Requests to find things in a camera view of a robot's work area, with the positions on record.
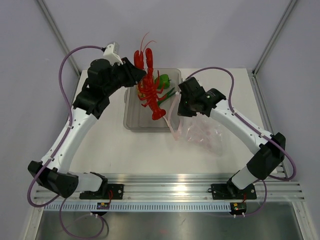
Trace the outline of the red toy lobster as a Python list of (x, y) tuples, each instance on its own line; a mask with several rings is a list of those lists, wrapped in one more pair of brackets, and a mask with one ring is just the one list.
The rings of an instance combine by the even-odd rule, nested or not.
[(160, 108), (157, 104), (157, 101), (160, 99), (158, 94), (161, 94), (164, 90), (162, 87), (161, 89), (157, 89), (159, 85), (159, 81), (155, 83), (155, 80), (153, 78), (154, 74), (154, 58), (153, 58), (153, 51), (151, 48), (148, 47), (148, 45), (152, 42), (155, 43), (154, 40), (149, 41), (148, 43), (143, 46), (145, 37), (147, 36), (148, 32), (143, 36), (141, 43), (140, 43), (140, 49), (136, 50), (133, 55), (133, 61), (134, 66), (145, 70), (145, 63), (146, 63), (146, 72), (147, 75), (140, 81), (139, 88), (140, 92), (145, 94), (145, 97), (141, 99), (141, 101), (146, 101), (145, 103), (142, 103), (141, 105), (143, 107), (149, 107), (152, 111), (152, 120), (156, 121), (161, 119), (166, 115), (166, 111), (162, 108)]

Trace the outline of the clear zip top bag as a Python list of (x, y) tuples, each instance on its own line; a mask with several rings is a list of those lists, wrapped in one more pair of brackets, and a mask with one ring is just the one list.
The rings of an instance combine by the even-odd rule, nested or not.
[(174, 123), (172, 118), (178, 112), (181, 98), (181, 94), (173, 94), (173, 102), (167, 116), (163, 117), (174, 140), (184, 140), (221, 157), (224, 153), (225, 134), (218, 122), (198, 114), (193, 117), (179, 116), (177, 124)]

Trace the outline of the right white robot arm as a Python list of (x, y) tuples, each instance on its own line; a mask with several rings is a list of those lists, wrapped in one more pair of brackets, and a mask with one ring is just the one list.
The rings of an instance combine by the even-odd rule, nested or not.
[(194, 77), (179, 84), (180, 102), (178, 115), (195, 117), (202, 114), (222, 124), (238, 137), (253, 154), (248, 163), (222, 185), (222, 199), (241, 199), (255, 181), (265, 180), (284, 160), (284, 154), (277, 145), (285, 146), (281, 133), (273, 135), (268, 131), (255, 132), (237, 117), (226, 96), (215, 88), (205, 91)]

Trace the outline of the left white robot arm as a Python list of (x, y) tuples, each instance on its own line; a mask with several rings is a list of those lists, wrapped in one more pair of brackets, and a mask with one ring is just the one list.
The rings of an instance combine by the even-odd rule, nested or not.
[(146, 74), (126, 57), (114, 64), (103, 58), (94, 60), (72, 104), (69, 121), (41, 161), (28, 165), (32, 181), (63, 198), (75, 192), (85, 199), (107, 197), (106, 177), (96, 172), (71, 173), (70, 166), (83, 139), (110, 104), (110, 96), (122, 87), (137, 85)]

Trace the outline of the yellow toy grape bunch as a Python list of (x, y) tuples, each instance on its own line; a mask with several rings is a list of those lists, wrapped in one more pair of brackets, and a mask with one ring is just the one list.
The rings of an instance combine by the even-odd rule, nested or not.
[(145, 97), (145, 94), (144, 93), (142, 93), (141, 91), (140, 91), (140, 88), (139, 88), (139, 84), (138, 85), (136, 85), (136, 92), (137, 92), (137, 96), (138, 96), (138, 98), (141, 100), (142, 98), (144, 98)]

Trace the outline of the green toy scallion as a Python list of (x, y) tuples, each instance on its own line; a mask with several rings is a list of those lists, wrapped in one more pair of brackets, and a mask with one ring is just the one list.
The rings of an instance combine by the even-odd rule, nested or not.
[(175, 88), (173, 87), (171, 90), (169, 90), (165, 95), (163, 95), (158, 101), (157, 105), (160, 106), (163, 102), (167, 101), (171, 97), (173, 97), (176, 94)]

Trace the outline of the green toy bell pepper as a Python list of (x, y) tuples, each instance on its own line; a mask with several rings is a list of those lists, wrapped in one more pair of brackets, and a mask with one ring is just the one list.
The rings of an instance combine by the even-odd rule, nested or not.
[(161, 90), (162, 88), (168, 89), (171, 85), (171, 79), (169, 78), (168, 74), (161, 74), (159, 77), (157, 77), (154, 80), (154, 83), (156, 84), (157, 81), (159, 81), (159, 84), (157, 87), (158, 90)]

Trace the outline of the clear plastic tray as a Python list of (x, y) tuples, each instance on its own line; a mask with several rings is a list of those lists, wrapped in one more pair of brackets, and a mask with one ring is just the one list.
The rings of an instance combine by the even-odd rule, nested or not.
[(174, 103), (182, 73), (177, 68), (155, 68), (151, 93), (143, 91), (143, 85), (130, 87), (124, 94), (123, 125), (127, 130), (141, 133), (165, 133), (179, 126), (178, 105)]

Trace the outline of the right aluminium frame post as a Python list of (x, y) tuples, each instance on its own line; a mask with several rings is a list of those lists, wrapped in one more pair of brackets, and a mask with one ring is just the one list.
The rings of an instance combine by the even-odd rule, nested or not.
[(254, 68), (252, 69), (252, 74), (256, 77), (259, 71), (264, 66), (264, 63), (268, 59), (269, 55), (271, 54), (274, 46), (276, 45), (281, 33), (283, 32), (287, 22), (289, 21), (292, 13), (294, 12), (295, 8), (297, 7), (299, 0), (290, 0), (287, 4), (284, 12), (282, 13), (276, 27), (274, 28), (266, 46), (264, 47), (262, 54), (260, 55), (257, 63), (255, 64)]

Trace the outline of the aluminium frame post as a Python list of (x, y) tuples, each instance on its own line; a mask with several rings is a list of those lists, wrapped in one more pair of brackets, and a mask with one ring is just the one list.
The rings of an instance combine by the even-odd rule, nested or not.
[[(46, 21), (49, 29), (51, 30), (56, 42), (58, 43), (60, 49), (62, 52), (66, 55), (70, 52), (70, 48), (68, 47), (47, 3), (45, 0), (35, 0), (35, 3), (37, 4), (39, 11), (44, 17), (44, 20)], [(70, 56), (68, 58), (68, 63), (70, 64), (73, 72), (76, 74), (77, 77), (81, 76), (81, 69), (79, 68), (78, 64), (76, 63), (73, 56)]]
[(264, 63), (268, 59), (269, 55), (271, 54), (274, 46), (276, 45), (281, 33), (283, 32), (287, 22), (289, 21), (292, 13), (294, 12), (295, 8), (297, 7), (299, 0), (290, 0), (287, 4), (284, 12), (282, 13), (276, 27), (274, 28), (266, 46), (264, 47), (262, 54), (260, 55), (257, 63), (255, 64), (254, 68), (252, 69), (252, 74), (256, 77), (259, 71), (264, 66)]

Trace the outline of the aluminium mounting rail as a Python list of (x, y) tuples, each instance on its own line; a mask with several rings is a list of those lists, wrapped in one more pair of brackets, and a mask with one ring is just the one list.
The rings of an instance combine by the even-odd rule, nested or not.
[[(211, 184), (225, 183), (222, 174), (105, 174), (111, 184), (124, 185), (124, 202), (211, 202)], [(304, 202), (297, 181), (265, 180), (267, 201)]]

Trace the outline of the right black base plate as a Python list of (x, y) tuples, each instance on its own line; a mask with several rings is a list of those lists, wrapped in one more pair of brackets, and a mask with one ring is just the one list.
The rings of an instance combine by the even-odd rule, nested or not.
[(238, 189), (227, 183), (213, 183), (207, 189), (213, 200), (256, 200), (257, 194), (253, 184), (244, 189)]

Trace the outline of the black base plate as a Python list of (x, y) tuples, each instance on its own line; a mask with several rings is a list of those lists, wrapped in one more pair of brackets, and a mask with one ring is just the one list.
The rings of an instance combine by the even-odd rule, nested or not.
[(119, 183), (106, 183), (97, 191), (84, 191), (80, 193), (81, 200), (122, 200), (124, 185)]
[(207, 189), (213, 200), (256, 200), (257, 194), (253, 184), (244, 189), (238, 189), (227, 183), (213, 183)]

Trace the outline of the left aluminium frame post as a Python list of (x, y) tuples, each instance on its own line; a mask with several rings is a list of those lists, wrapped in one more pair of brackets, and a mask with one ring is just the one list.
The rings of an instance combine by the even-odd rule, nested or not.
[[(44, 20), (46, 21), (49, 29), (51, 30), (56, 42), (58, 43), (60, 49), (62, 52), (66, 55), (70, 52), (70, 48), (68, 47), (47, 3), (45, 0), (35, 0), (35, 3), (37, 4), (39, 11), (44, 17)], [(68, 58), (68, 63), (70, 64), (73, 72), (76, 74), (77, 77), (81, 76), (81, 69), (79, 68), (78, 64), (76, 63), (73, 56), (70, 56)]]

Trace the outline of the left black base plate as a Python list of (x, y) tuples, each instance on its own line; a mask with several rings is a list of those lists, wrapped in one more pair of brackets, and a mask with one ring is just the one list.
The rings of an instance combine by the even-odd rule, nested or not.
[(80, 193), (81, 200), (122, 200), (124, 185), (119, 183), (106, 183), (97, 191), (84, 191)]

